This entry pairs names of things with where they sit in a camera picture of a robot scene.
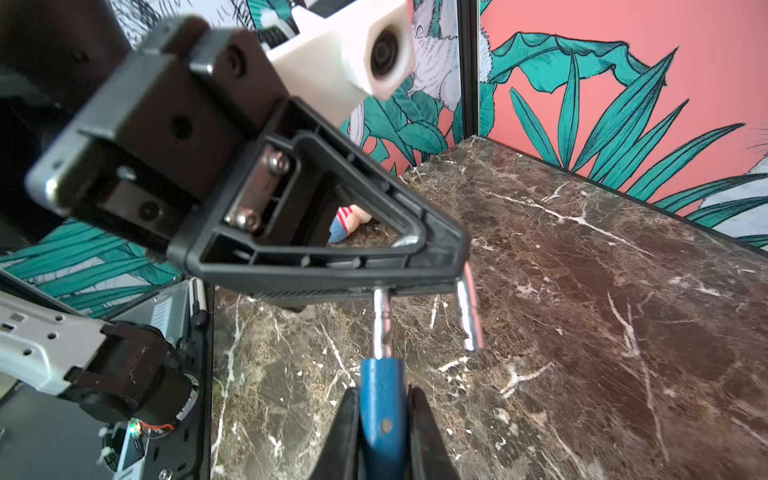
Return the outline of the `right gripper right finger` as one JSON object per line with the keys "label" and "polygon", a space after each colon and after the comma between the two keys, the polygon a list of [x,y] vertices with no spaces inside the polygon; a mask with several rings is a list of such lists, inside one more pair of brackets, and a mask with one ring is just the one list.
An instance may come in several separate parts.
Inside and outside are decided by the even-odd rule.
{"label": "right gripper right finger", "polygon": [[408,462],[406,478],[458,480],[425,392],[411,387],[408,393]]}

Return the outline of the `plush doll striped shirt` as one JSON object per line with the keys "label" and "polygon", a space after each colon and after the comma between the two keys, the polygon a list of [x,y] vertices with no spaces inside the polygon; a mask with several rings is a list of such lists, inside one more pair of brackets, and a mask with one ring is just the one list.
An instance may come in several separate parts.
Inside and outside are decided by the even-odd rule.
{"label": "plush doll striped shirt", "polygon": [[339,243],[354,233],[361,225],[371,221],[372,215],[357,205],[340,207],[331,223],[329,242]]}

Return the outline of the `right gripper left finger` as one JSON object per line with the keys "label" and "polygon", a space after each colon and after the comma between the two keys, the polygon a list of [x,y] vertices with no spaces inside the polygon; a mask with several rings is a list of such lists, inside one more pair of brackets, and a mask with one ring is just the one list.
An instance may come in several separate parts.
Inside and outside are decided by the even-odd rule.
{"label": "right gripper left finger", "polygon": [[349,387],[339,403],[310,480],[354,480],[358,478],[360,437],[359,392]]}

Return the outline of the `blue padlock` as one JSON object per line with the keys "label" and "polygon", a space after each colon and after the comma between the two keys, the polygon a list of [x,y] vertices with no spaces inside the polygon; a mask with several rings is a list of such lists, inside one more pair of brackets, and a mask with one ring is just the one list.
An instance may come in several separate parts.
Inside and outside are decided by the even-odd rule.
{"label": "blue padlock", "polygon": [[393,355],[391,295],[373,293],[372,357],[362,362],[359,397],[362,474],[365,479],[407,479],[408,393],[405,362]]}

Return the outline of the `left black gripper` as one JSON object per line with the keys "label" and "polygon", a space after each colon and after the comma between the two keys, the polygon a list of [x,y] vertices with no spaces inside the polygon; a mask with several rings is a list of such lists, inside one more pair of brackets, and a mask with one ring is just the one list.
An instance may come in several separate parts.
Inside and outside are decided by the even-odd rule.
{"label": "left black gripper", "polygon": [[[255,297],[466,294],[470,237],[300,98],[256,34],[161,21],[39,157],[29,196]],[[372,219],[329,242],[340,207]]]}

